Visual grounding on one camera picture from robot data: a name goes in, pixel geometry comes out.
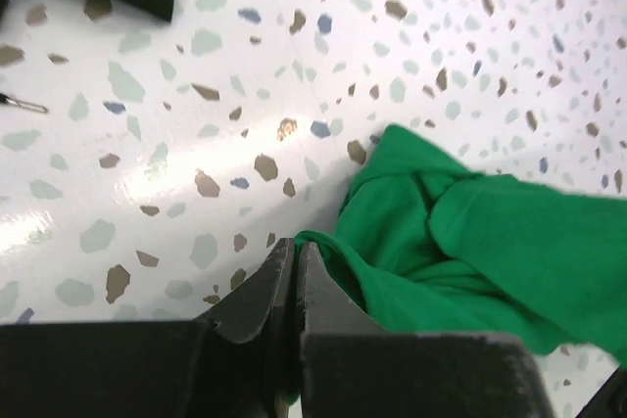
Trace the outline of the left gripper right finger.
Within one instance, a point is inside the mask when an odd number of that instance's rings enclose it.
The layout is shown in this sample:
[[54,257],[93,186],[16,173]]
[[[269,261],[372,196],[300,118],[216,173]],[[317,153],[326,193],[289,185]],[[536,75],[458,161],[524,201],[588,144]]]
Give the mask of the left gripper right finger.
[[498,333],[394,334],[303,245],[298,304],[306,417],[551,417],[534,359]]

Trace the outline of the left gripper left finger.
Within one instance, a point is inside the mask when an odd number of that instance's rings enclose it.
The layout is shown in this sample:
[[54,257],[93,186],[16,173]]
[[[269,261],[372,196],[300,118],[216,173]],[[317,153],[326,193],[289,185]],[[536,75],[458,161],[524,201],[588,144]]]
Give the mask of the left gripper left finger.
[[1,329],[5,417],[285,417],[295,245],[191,320]]

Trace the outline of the green t shirt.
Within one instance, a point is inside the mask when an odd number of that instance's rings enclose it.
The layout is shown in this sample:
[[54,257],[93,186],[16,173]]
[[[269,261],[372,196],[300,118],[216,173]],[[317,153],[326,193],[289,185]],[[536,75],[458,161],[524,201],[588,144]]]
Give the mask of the green t shirt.
[[626,361],[626,202],[464,166],[392,124],[333,230],[304,230],[333,280],[394,332],[499,332],[533,353]]

